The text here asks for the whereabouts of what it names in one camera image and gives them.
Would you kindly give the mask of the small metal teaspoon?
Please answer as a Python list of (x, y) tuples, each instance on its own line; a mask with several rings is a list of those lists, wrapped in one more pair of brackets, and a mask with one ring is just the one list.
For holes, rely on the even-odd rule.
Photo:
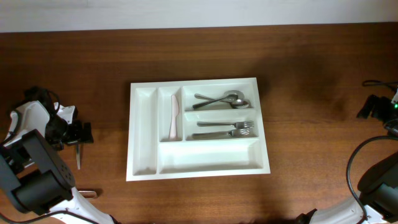
[(81, 169), (81, 154), (80, 154), (80, 145), (76, 145), (76, 163), (77, 163), (77, 169)]

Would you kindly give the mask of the pink plastic knife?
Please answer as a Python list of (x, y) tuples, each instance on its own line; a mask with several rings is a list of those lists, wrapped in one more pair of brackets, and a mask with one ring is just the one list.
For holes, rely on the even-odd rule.
[(174, 141), (177, 138), (177, 116), (179, 114), (179, 105), (176, 95), (171, 96), (172, 99), (172, 117), (170, 122), (169, 139)]

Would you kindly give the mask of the metal spoon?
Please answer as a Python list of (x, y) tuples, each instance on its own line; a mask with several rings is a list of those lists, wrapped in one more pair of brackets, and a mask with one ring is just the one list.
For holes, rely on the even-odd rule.
[[(198, 93), (194, 94), (194, 97), (197, 99), (201, 99), (201, 100), (212, 100), (212, 98), (209, 98), (207, 96), (204, 96), (204, 95), (201, 95)], [(233, 109), (245, 109), (245, 108), (249, 108), (250, 102), (248, 102), (247, 100), (237, 99), (232, 102), (229, 102), (229, 105)]]
[(230, 90), (230, 91), (225, 92), (224, 95), (219, 97), (219, 98), (212, 98), (212, 100), (206, 100), (206, 102), (194, 104), (192, 106), (192, 108), (194, 110), (196, 110), (196, 109), (199, 109), (201, 107), (208, 106), (208, 105), (210, 105), (212, 103), (217, 103), (219, 101), (229, 104), (229, 102), (232, 102), (232, 101), (237, 100), (237, 99), (244, 100), (243, 97), (244, 97), (244, 94), (242, 92), (240, 92), (238, 90)]

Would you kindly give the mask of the metal fork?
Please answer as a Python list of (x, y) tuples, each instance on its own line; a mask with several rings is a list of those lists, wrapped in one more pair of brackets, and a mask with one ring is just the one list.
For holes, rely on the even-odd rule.
[(240, 121), (235, 123), (212, 123), (212, 122), (197, 122), (197, 126), (199, 127), (208, 127), (208, 126), (232, 126), (236, 129), (246, 129), (246, 128), (253, 128), (254, 122), (253, 121)]
[(194, 133), (192, 134), (193, 139), (210, 139), (210, 138), (221, 138), (221, 137), (231, 137), (240, 138), (242, 136), (247, 136), (251, 133), (250, 128), (244, 129), (233, 129), (230, 131), (220, 131), (212, 133)]

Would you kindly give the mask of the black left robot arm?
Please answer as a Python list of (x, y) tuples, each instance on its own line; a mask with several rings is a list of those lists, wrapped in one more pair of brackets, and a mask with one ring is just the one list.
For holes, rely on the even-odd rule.
[(90, 123), (75, 106), (62, 106), (54, 92), (34, 86), (9, 112), (11, 123), (1, 141), (1, 190), (14, 208), (37, 216), (29, 223), (56, 218), (63, 223), (116, 223), (76, 188), (59, 156), (65, 146), (94, 142)]

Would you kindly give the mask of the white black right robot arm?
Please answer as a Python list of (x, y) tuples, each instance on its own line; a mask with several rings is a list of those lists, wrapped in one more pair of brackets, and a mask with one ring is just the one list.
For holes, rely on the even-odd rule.
[(300, 214), (295, 223), (304, 224), (348, 224), (348, 223), (394, 223), (397, 221), (397, 153), (371, 166), (354, 190), (351, 179), (351, 165), (358, 152), (375, 141), (397, 141), (397, 95), (392, 99), (370, 95), (358, 118), (368, 116), (382, 121), (387, 130), (385, 136), (376, 136), (363, 141), (353, 151), (346, 166), (346, 183), (352, 197), (324, 210), (314, 209)]

